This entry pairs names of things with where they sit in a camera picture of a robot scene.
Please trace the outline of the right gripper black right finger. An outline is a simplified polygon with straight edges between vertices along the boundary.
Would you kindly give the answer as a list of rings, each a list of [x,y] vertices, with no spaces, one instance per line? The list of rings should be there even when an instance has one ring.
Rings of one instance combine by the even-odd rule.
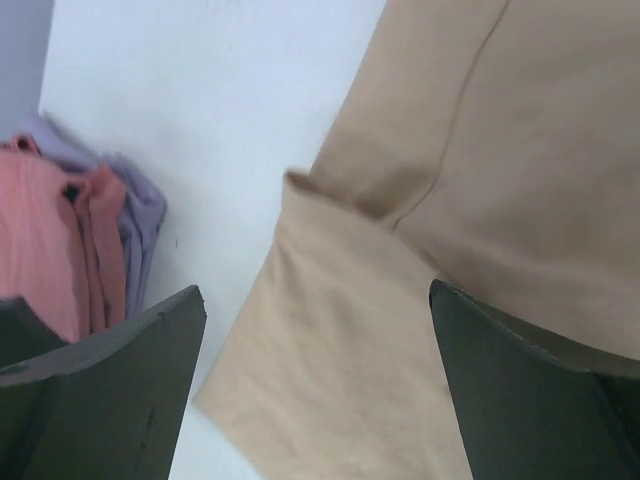
[[[636,479],[639,363],[440,280],[429,304],[476,479]]]

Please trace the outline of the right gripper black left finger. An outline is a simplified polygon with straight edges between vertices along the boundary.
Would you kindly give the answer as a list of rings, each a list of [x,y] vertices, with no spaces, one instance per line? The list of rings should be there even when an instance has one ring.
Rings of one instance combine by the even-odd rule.
[[[1,371],[4,479],[166,479],[206,323],[189,286]]]

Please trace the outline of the beige t-shirt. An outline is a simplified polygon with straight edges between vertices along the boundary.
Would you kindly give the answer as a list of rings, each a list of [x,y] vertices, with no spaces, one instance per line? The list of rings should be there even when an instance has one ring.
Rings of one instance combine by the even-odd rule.
[[[265,479],[468,479],[442,279],[639,355],[639,5],[390,1],[197,406]]]

